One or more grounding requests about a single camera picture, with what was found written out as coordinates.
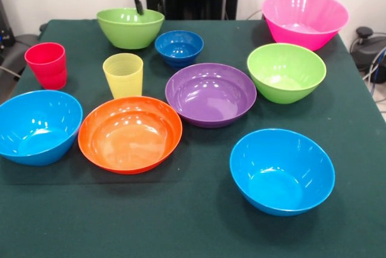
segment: green tablecloth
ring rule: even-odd
[[[197,62],[247,72],[246,59],[270,43],[260,21],[166,21],[162,31],[193,30],[205,47]],[[41,41],[62,43],[68,56],[63,89],[84,114],[112,98],[102,63],[120,49],[95,20],[53,20]],[[144,59],[144,95],[165,100],[174,73],[153,45]],[[226,128],[184,123],[182,140],[160,166],[141,175],[97,168],[77,143],[42,168],[0,160],[0,257],[385,257],[386,124],[337,36],[317,51],[327,77],[291,105],[260,95]],[[40,89],[29,69],[16,94]],[[245,134],[267,127],[305,134],[330,155],[332,195],[292,218],[265,215],[243,199],[229,172],[229,155]]]

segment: yellow cup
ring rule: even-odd
[[[131,53],[110,56],[103,63],[103,71],[114,99],[142,95],[144,62]]]

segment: blue bowl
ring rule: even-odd
[[[232,177],[245,198],[275,216],[294,216],[318,206],[335,184],[332,162],[311,139],[265,129],[244,136],[230,155]]]
[[[158,53],[174,69],[192,65],[203,48],[203,39],[190,31],[170,31],[156,40]]]
[[[0,116],[0,155],[44,166],[59,160],[74,143],[83,110],[67,93],[38,90],[0,105]]]

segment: lime green bowl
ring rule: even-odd
[[[292,44],[261,46],[249,54],[247,65],[258,91],[279,104],[306,97],[326,77],[326,65],[317,54]]]
[[[118,48],[141,49],[156,38],[165,16],[144,9],[144,14],[135,8],[114,8],[98,12],[98,23],[107,39]]]

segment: plastic bowl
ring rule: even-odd
[[[83,111],[67,93],[38,90],[0,105],[0,116],[0,155],[44,166],[59,160],[74,143]]]
[[[306,97],[326,76],[326,65],[317,54],[292,44],[261,46],[251,52],[247,65],[260,93],[280,104]]]
[[[175,73],[166,84],[168,103],[188,122],[204,128],[231,124],[256,101],[248,75],[228,65],[200,63]]]
[[[168,104],[130,96],[93,110],[80,127],[78,143],[95,165],[117,174],[138,174],[164,161],[181,135],[181,119]]]
[[[181,69],[194,63],[204,48],[204,41],[193,32],[177,30],[160,35],[155,46],[165,63]]]
[[[98,12],[98,23],[107,39],[118,48],[141,49],[156,38],[165,16],[144,9],[144,14],[135,8],[114,8]]]
[[[337,0],[265,0],[262,13],[276,42],[313,51],[349,21],[349,12]]]
[[[282,129],[244,136],[232,150],[230,171],[247,201],[276,216],[317,207],[335,184],[334,167],[325,151],[311,139]]]

